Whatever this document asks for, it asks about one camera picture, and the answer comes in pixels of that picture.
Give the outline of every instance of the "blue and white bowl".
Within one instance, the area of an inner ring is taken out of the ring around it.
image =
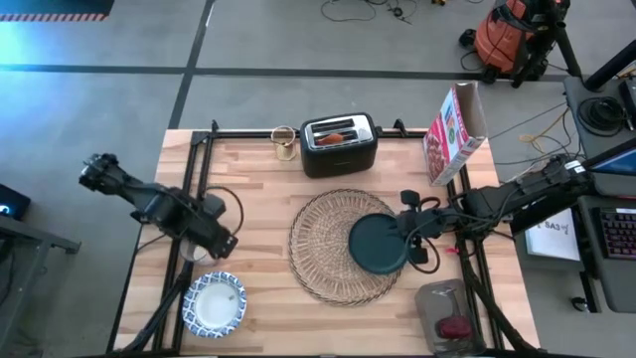
[[[239,279],[228,272],[208,272],[186,292],[183,320],[195,335],[221,338],[234,332],[245,316],[247,295]]]

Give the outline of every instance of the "red cereal box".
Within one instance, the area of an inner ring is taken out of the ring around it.
[[[477,83],[454,85],[424,136],[430,185],[446,185],[488,136]]]

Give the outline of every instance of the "wooden table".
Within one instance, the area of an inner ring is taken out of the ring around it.
[[[156,181],[181,187],[191,133],[167,131]],[[488,142],[473,154],[467,166],[473,188],[498,185]],[[429,187],[427,182],[421,139],[380,139],[373,168],[319,180],[304,175],[299,154],[289,162],[277,160],[267,139],[215,139],[209,183],[237,192],[244,205],[245,221],[232,255],[213,268],[195,267],[193,278],[211,270],[235,274],[247,290],[247,311],[238,330],[225,338],[200,338],[186,329],[181,354],[429,354],[413,298],[423,284],[461,277],[457,255],[445,252],[454,246],[453,235],[443,235],[435,242],[441,252],[437,273],[421,274],[406,266],[386,296],[363,307],[334,307],[314,299],[296,282],[287,257],[291,223],[314,196],[333,189],[356,188],[378,196],[399,211],[403,207],[399,191],[412,189],[422,197],[437,196],[444,202],[446,188]],[[215,194],[228,206],[221,223],[234,228],[239,217],[236,202],[222,192]],[[509,233],[508,226],[498,229]],[[155,228],[144,229],[139,245],[158,234]],[[484,247],[495,299],[525,339],[539,346],[514,243],[493,235]],[[170,240],[162,240],[136,257],[115,349],[129,343],[156,308],[169,248]],[[479,311],[485,339],[490,342],[485,308],[481,306]],[[172,320],[166,337],[172,337]]]

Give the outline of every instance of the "black toaster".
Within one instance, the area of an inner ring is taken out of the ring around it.
[[[340,141],[325,142],[331,134],[339,134]],[[300,127],[302,167],[310,178],[367,170],[374,165],[377,150],[378,134],[366,113],[312,119]]]

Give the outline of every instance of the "wicker charger plate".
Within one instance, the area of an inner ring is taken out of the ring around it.
[[[300,210],[289,234],[289,261],[311,295],[335,305],[360,305],[381,297],[396,283],[399,270],[372,274],[349,254],[351,228],[373,213],[394,214],[375,196],[350,189],[321,194]]]

